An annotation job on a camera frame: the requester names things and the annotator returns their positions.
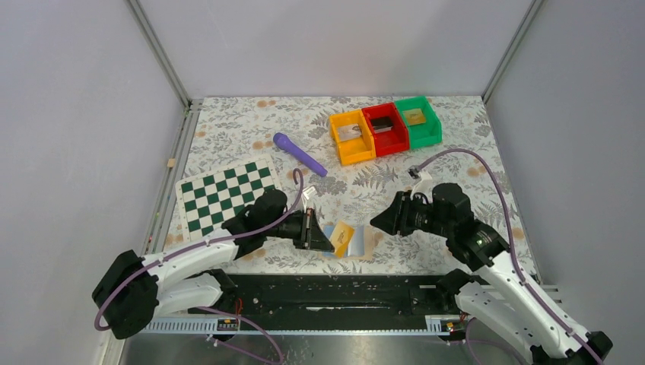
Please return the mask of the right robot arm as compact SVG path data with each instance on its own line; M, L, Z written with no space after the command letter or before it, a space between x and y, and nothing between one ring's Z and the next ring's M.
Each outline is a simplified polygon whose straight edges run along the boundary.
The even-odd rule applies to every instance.
M591 332L569 316L514 263L509 243L477 219L469 197L455 183L441 183L432 198L397 192L370 225L391 236L416 230L441 236L454 269L437 283L439 303L474 316L532 364L600 364L613 347L602 331Z

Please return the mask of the gold credit card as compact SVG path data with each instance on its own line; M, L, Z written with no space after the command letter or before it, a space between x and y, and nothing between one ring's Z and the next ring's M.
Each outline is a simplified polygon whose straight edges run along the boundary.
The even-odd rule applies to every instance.
M344 221L339 221L332 231L330 236L330 241L335 247L334 255L337 258L342 258L348 252L349 245L354 237L356 229L345 223Z
M407 124L410 126L422 125L427 122L427 118L421 108L407 109L403 112L403 116L405 117Z

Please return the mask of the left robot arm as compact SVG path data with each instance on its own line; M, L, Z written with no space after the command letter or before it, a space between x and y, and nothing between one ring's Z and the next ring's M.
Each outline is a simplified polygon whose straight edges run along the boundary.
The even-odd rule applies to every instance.
M269 238L296 249L333 252L312 205L287 206L280 190L264 192L217 230L177 249L139 256L119 254L91 294L95 327L130 338L155 317L197 307L232 309L237 287L219 267L263 247Z

